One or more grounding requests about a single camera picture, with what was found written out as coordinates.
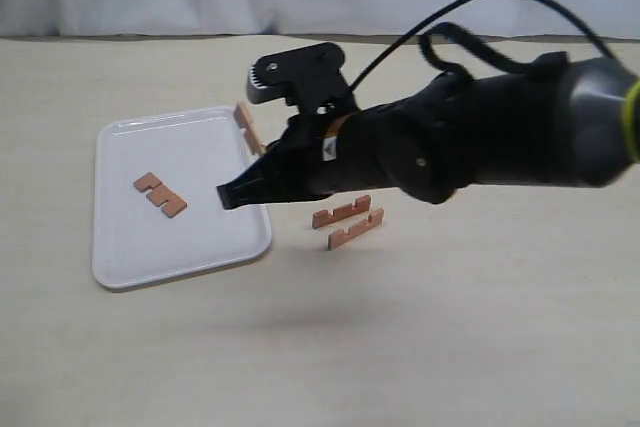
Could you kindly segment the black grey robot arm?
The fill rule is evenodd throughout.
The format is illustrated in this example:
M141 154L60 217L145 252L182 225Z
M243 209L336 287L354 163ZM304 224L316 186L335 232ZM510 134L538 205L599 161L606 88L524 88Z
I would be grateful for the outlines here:
M477 184L603 187L638 160L638 75L607 57L538 59L532 74L440 75L300 146L285 132L217 191L227 210L384 188L441 204Z

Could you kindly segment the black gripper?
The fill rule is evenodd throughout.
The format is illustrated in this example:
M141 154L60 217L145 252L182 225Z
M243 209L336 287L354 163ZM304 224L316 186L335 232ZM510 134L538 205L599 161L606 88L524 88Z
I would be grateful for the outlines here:
M458 112L457 96L420 91L339 116L294 115L263 155L217 193L225 210L385 188L442 204L465 185Z

